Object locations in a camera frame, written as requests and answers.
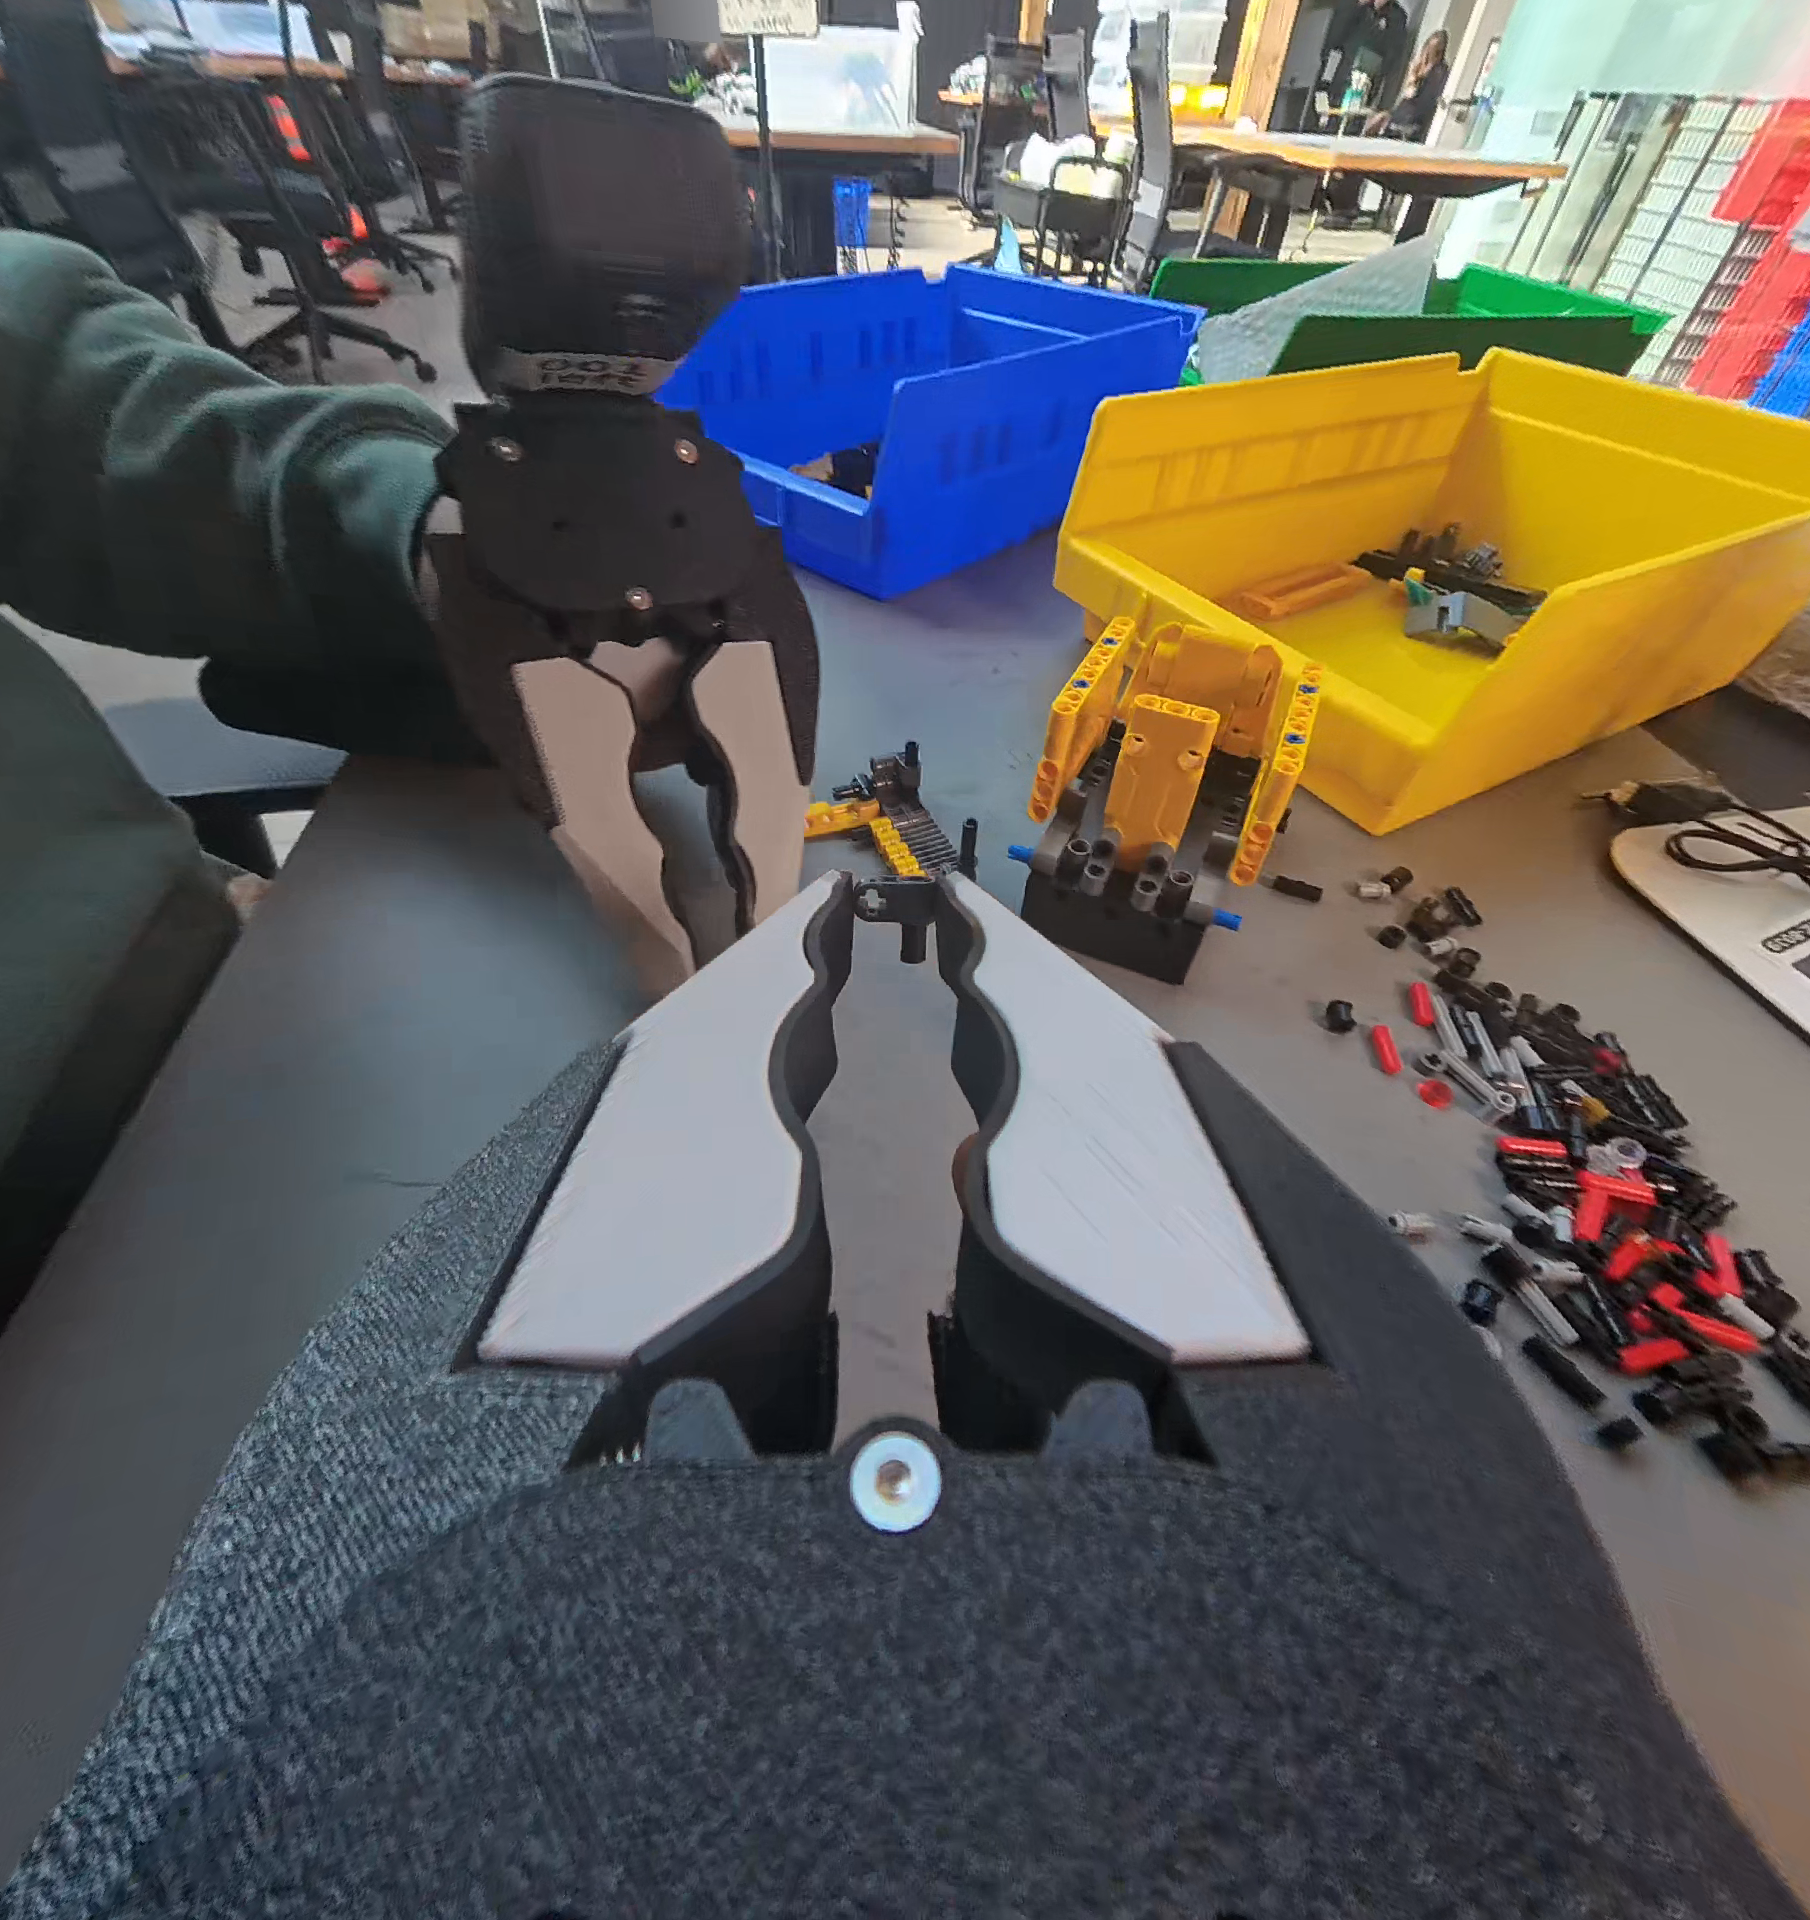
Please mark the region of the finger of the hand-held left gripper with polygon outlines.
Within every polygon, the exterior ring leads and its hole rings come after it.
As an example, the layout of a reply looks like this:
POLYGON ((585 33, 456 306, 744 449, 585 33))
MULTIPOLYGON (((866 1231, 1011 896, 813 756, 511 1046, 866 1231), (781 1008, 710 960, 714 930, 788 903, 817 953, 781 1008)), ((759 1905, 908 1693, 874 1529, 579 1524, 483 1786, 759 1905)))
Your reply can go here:
POLYGON ((684 689, 705 766, 708 824, 732 891, 734 935, 746 936, 802 889, 811 804, 766 641, 725 641, 684 689))
POLYGON ((558 850, 601 921, 621 936, 638 976, 690 978, 692 942, 663 884, 663 846, 633 787, 638 723, 629 689, 559 658, 513 666, 511 683, 553 804, 558 850))

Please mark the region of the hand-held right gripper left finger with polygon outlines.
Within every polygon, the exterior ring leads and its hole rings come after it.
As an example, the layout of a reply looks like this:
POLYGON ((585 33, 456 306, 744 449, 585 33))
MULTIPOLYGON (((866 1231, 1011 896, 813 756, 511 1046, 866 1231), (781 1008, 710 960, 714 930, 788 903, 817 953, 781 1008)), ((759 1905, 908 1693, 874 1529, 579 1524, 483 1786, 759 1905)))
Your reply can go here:
POLYGON ((839 1325, 811 1116, 837 1077, 853 879, 828 871, 620 1036, 504 1269, 483 1366, 607 1379, 587 1444, 708 1380, 750 1444, 828 1444, 839 1325))

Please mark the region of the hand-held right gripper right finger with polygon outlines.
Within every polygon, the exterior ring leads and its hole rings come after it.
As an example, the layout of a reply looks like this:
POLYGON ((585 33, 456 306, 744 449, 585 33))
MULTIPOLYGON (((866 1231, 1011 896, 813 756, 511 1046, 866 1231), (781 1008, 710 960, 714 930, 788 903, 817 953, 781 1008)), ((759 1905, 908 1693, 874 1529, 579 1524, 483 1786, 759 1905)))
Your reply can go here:
POLYGON ((936 1318, 949 1436, 1045 1436, 1120 1387, 1154 1436, 1289 1406, 1317 1354, 1206 1113, 1217 1064, 965 879, 938 884, 952 1075, 974 1132, 936 1318))

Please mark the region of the black lego connector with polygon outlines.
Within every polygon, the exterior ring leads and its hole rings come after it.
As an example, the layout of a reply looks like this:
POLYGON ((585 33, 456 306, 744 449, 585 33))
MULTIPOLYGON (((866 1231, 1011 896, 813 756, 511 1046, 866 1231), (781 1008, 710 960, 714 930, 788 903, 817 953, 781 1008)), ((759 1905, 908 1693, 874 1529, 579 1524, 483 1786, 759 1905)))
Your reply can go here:
POLYGON ((896 928, 904 965, 930 960, 948 974, 962 972, 983 944, 978 906, 988 894, 965 874, 936 879, 868 879, 853 887, 853 913, 861 923, 896 928))

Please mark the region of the yellow black lego model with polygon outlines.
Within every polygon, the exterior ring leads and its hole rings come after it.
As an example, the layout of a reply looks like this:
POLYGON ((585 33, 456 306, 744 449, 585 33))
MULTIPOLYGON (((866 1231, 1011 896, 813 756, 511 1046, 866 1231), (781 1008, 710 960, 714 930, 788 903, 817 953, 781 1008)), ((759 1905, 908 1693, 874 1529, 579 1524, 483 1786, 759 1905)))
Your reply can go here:
POLYGON ((1087 962, 1185 984, 1266 874, 1320 716, 1324 667, 1277 643, 1142 616, 1091 626, 1056 695, 1021 915, 1087 962))

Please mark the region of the person's left forearm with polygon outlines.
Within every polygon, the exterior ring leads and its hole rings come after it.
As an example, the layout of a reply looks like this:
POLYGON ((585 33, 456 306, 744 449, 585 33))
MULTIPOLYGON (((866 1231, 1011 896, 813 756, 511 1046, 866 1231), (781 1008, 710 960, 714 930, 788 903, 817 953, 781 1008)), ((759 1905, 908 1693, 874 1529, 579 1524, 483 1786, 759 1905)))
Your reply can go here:
POLYGON ((448 423, 274 381, 93 250, 0 228, 0 607, 320 708, 442 681, 415 590, 448 423))

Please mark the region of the yellow lego subassembly with rack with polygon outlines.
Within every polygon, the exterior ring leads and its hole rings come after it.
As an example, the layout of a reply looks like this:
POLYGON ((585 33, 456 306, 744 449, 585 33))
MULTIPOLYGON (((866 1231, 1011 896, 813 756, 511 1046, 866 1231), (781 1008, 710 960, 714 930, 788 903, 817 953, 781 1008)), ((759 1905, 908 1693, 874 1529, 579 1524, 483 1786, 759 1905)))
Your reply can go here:
POLYGON ((923 798, 923 756, 915 738, 870 759, 868 772, 833 789, 804 816, 807 843, 847 839, 868 845, 893 880, 978 876, 978 824, 969 819, 952 839, 923 798))

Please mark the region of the pile of small lego pins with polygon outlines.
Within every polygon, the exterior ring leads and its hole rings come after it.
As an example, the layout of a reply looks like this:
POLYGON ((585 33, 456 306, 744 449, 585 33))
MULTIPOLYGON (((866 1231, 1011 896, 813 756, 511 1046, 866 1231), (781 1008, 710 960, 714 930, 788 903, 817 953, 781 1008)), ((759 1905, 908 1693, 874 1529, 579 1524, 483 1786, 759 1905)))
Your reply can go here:
POLYGON ((1810 1050, 1616 883, 1447 887, 1278 855, 1265 935, 1315 933, 1313 1029, 1395 1119, 1454 1108, 1463 1310, 1590 1420, 1743 1499, 1810 1486, 1810 1050))

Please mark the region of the yellow lego beam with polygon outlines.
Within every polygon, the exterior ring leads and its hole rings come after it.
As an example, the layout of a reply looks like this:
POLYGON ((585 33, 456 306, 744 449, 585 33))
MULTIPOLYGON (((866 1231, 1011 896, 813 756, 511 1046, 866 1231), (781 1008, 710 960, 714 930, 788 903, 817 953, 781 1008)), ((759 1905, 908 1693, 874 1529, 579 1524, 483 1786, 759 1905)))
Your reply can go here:
POLYGON ((1270 626, 1340 604, 1372 586, 1376 578, 1359 564, 1315 564, 1243 586, 1222 604, 1243 620, 1270 626))

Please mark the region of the grey lego piece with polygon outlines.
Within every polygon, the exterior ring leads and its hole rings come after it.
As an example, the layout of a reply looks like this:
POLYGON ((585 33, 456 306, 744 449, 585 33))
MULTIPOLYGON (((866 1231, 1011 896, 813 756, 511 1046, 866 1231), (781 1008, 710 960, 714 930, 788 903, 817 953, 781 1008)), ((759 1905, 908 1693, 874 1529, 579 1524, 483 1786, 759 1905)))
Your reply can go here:
POLYGON ((1479 590, 1440 590, 1422 583, 1405 583, 1403 597, 1403 636, 1490 658, 1510 646, 1540 604, 1522 595, 1487 597, 1479 590))

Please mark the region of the black lego parts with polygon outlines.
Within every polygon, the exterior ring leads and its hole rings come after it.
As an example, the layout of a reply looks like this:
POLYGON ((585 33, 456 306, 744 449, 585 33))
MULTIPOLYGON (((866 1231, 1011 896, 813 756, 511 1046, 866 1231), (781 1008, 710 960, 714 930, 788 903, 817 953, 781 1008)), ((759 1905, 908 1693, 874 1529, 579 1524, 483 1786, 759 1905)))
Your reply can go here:
POLYGON ((1516 620, 1531 618, 1548 600, 1548 590, 1518 586, 1506 576, 1502 546, 1466 542, 1459 521, 1436 534, 1410 528, 1397 545, 1361 550, 1351 564, 1379 583, 1417 578, 1434 595, 1464 592, 1516 620))

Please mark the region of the black office chair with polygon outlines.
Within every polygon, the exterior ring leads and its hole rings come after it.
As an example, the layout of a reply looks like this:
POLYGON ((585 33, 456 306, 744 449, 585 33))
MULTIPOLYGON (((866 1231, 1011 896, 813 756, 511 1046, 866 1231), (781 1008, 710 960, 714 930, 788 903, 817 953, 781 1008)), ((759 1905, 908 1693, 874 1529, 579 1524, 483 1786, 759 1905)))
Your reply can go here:
POLYGON ((265 275, 267 252, 286 273, 284 285, 257 297, 260 306, 286 315, 242 349, 242 362, 272 373, 303 362, 312 380, 326 385, 345 340, 436 385, 439 370, 420 349, 363 320, 385 299, 382 284, 365 272, 399 270, 432 294, 439 277, 457 275, 457 267, 385 223, 401 181, 350 94, 279 67, 265 77, 215 77, 205 102, 227 153, 213 213, 247 275, 265 275))
POLYGON ((80 240, 144 294, 199 306, 195 243, 123 136, 107 46, 88 3, 0 3, 7 83, 80 240))

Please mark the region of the blue storage bin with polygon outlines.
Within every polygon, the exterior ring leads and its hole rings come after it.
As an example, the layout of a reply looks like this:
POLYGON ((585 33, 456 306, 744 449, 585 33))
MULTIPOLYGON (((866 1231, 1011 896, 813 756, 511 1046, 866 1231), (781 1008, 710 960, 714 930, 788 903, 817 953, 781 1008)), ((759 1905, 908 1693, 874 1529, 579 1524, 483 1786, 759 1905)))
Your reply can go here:
POLYGON ((743 464, 793 567, 891 600, 1061 519, 1110 396, 1202 308, 952 265, 750 285, 659 391, 743 464))

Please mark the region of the person's green sweatshirt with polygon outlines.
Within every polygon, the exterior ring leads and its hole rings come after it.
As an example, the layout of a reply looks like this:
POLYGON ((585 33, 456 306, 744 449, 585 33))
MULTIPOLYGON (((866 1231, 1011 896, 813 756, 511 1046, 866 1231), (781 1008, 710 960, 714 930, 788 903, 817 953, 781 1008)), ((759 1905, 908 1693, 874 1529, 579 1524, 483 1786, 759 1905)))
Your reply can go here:
POLYGON ((0 1335, 238 938, 223 880, 0 613, 0 1335))

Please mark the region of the white book stand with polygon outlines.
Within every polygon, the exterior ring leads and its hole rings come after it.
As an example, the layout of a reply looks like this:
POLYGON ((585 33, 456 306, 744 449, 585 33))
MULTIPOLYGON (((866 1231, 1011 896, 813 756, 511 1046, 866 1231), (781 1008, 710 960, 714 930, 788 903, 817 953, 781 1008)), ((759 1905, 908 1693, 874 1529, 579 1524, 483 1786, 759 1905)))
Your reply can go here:
POLYGON ((1810 805, 1729 808, 1612 837, 1612 874, 1810 1045, 1810 805))

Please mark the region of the clear plastic bag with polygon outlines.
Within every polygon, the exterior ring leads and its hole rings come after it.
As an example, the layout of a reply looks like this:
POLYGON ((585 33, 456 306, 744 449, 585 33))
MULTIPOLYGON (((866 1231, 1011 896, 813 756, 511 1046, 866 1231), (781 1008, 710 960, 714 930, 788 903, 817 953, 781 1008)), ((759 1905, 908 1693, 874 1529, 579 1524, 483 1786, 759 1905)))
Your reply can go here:
POLYGON ((1525 351, 1508 320, 1427 310, 1438 254, 1424 235, 1350 264, 1172 257, 1154 292, 1202 310, 1188 362, 1206 386, 1430 353, 1470 367, 1493 349, 1525 351))

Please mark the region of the wooden office table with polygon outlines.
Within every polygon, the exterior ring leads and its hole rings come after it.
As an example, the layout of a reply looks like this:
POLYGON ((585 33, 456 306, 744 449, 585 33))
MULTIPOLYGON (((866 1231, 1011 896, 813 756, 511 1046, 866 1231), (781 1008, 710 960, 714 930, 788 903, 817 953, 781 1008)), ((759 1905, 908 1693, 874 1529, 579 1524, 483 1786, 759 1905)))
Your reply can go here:
POLYGON ((1436 205, 1479 198, 1506 185, 1536 194, 1566 178, 1560 160, 1442 151, 1385 136, 1243 132, 1175 122, 1172 140, 1180 160, 1202 160, 1210 174, 1198 252, 1222 226, 1231 194, 1246 200, 1235 243, 1278 257, 1294 217, 1311 213, 1320 187, 1335 178, 1372 181, 1394 196, 1436 205))

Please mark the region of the large yellow storage bin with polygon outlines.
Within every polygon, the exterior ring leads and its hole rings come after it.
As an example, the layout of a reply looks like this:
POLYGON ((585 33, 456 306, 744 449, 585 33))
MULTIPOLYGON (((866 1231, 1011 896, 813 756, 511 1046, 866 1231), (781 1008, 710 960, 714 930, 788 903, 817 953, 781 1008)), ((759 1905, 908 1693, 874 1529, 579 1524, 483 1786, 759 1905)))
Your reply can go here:
POLYGON ((1503 349, 1113 396, 1056 586, 1091 638, 1129 618, 1319 666, 1303 784, 1384 837, 1743 674, 1810 602, 1810 421, 1503 349), (1229 607, 1446 530, 1544 595, 1502 652, 1405 636, 1379 583, 1229 607))

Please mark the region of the green storage bin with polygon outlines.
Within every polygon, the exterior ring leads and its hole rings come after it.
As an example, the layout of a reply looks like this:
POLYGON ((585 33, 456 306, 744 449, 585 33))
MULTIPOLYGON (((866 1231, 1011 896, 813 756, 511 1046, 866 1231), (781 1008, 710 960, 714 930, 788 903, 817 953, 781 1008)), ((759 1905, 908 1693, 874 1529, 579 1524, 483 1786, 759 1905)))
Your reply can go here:
MULTIPOLYGON (((1347 260, 1303 258, 1301 264, 1344 265, 1347 260)), ((1525 337, 1526 349, 1518 353, 1620 376, 1638 367, 1642 353, 1669 321, 1665 314, 1650 306, 1476 265, 1463 270, 1459 275, 1436 275, 1436 289, 1427 300, 1427 310, 1500 321, 1508 320, 1516 323, 1525 337)), ((1430 353, 1420 357, 1436 355, 1452 355, 1463 372, 1470 372, 1487 353, 1470 367, 1464 367, 1455 353, 1430 353)), ((1405 358, 1417 357, 1376 358, 1324 367, 1320 372, 1405 358)))

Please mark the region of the stack of red blue bins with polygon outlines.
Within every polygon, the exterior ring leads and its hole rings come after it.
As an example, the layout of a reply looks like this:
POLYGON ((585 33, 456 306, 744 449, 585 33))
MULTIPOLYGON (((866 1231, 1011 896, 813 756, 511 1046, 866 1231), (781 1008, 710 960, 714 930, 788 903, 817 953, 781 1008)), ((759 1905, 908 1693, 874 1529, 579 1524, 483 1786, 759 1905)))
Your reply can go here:
POLYGON ((1733 292, 1684 373, 1687 392, 1751 398, 1809 315, 1810 252, 1789 239, 1809 207, 1810 99, 1783 100, 1766 113, 1715 207, 1737 228, 1733 292))

